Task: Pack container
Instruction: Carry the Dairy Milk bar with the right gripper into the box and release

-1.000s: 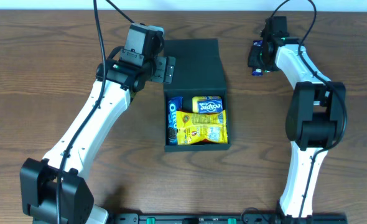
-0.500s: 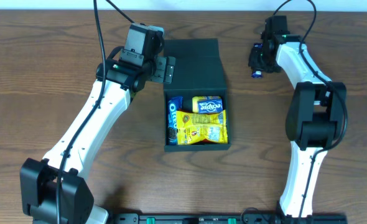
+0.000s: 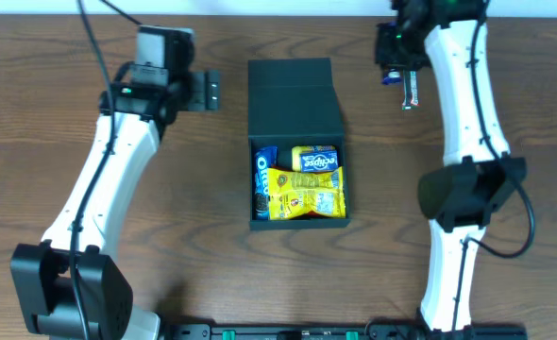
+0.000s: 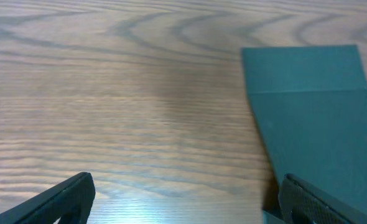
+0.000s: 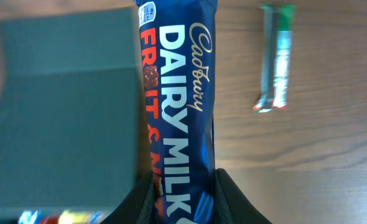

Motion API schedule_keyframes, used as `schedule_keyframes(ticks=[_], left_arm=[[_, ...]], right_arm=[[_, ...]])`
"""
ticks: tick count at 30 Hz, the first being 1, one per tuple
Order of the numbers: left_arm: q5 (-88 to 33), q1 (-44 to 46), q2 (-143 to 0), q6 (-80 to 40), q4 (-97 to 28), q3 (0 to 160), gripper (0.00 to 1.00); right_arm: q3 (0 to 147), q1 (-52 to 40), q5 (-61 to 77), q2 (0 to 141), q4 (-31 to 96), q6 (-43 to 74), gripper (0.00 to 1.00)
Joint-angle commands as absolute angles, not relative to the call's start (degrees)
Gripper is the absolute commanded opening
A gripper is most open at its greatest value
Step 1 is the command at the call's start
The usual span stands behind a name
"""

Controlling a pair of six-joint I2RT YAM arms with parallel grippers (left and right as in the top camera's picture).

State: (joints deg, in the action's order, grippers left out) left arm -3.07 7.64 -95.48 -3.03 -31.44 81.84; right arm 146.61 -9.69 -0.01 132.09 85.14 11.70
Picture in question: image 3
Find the purple dairy milk bar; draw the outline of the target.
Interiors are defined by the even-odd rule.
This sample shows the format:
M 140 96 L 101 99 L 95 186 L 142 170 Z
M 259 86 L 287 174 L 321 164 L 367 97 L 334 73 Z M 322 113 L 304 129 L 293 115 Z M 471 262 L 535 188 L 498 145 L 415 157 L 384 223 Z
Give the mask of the purple dairy milk bar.
M 396 68 L 386 68 L 382 70 L 382 81 L 383 85 L 398 84 L 402 81 L 401 73 Z

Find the green chocolate bar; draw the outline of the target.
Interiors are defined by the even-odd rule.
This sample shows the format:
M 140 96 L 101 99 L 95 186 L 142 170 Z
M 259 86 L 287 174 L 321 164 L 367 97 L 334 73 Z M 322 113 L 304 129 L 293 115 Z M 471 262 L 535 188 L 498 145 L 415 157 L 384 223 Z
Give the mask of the green chocolate bar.
M 417 74 L 416 71 L 405 70 L 402 72 L 404 99 L 401 108 L 411 110 L 419 106 Z

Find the dark green box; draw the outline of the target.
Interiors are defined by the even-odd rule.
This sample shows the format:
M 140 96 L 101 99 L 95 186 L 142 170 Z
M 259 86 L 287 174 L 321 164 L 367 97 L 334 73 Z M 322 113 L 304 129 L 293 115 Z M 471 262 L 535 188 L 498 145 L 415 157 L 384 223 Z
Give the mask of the dark green box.
M 285 221 L 256 216 L 255 154 L 267 146 L 278 149 L 276 165 L 289 170 L 295 146 L 332 145 L 346 171 L 344 116 L 334 90 L 331 63 L 321 59 L 259 59 L 248 63 L 249 228 L 252 231 L 338 229 L 342 219 L 302 216 Z

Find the blue oreo cookie pack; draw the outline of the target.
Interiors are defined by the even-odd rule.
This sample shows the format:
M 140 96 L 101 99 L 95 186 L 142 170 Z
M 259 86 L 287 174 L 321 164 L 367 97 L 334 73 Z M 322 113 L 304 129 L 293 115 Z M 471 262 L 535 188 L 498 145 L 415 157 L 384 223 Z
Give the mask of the blue oreo cookie pack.
M 257 219 L 269 219 L 269 170 L 276 165 L 278 148 L 266 146 L 259 149 L 254 157 L 255 191 L 254 208 Z

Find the yellow candy roll tube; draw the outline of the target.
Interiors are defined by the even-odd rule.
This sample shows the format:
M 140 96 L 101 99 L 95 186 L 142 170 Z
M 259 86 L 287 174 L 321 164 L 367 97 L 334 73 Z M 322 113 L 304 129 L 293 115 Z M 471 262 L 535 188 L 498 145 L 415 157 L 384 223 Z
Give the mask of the yellow candy roll tube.
M 314 151 L 336 150 L 332 145 L 301 145 L 292 148 L 292 169 L 296 172 L 301 172 L 300 168 L 300 155 Z

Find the yellow candy bag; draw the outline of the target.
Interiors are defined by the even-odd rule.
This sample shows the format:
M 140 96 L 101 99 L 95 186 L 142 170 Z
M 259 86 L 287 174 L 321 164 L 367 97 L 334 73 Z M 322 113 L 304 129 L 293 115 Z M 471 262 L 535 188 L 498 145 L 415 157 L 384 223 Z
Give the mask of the yellow candy bag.
M 343 168 L 326 173 L 269 170 L 269 219 L 290 220 L 317 212 L 346 217 Z

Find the blue eclipse mint tin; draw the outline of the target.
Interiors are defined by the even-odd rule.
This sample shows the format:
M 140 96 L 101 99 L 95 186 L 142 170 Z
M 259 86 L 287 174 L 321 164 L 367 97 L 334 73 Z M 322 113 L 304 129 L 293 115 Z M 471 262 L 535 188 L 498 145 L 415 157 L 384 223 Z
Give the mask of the blue eclipse mint tin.
M 338 167 L 338 153 L 335 150 L 314 151 L 300 155 L 301 172 L 330 172 Z

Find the red candy bag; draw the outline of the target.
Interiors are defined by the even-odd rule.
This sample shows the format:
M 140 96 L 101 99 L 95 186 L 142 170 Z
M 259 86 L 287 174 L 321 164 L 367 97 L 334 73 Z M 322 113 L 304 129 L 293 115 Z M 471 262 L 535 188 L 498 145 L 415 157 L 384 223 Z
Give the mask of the red candy bag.
M 326 217 L 325 215 L 314 211 L 307 212 L 306 215 L 310 217 Z

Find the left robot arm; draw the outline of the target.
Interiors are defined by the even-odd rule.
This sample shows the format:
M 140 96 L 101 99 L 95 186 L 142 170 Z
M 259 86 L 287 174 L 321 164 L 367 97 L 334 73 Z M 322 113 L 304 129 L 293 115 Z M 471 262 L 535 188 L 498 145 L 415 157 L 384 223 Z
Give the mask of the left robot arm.
M 10 273 L 27 330 L 52 339 L 159 339 L 162 321 L 133 302 L 115 260 L 138 182 L 180 111 L 216 111 L 217 71 L 170 79 L 123 65 L 101 93 L 92 148 L 62 211 Z

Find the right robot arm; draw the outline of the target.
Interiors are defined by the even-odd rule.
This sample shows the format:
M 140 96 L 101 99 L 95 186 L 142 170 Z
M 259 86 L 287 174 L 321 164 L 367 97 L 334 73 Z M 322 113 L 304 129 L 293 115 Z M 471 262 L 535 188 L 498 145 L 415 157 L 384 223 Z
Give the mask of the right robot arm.
M 383 82 L 400 82 L 402 107 L 418 104 L 417 73 L 434 73 L 444 132 L 441 168 L 423 175 L 417 200 L 430 226 L 429 274 L 411 339 L 525 339 L 524 327 L 476 326 L 470 292 L 480 249 L 514 259 L 534 240 L 534 211 L 522 182 L 527 163 L 514 158 L 499 124 L 488 70 L 487 10 L 483 0 L 394 0 L 397 14 L 378 26 L 375 62 Z M 482 238 L 496 213 L 518 193 L 529 222 L 520 249 L 496 250 Z

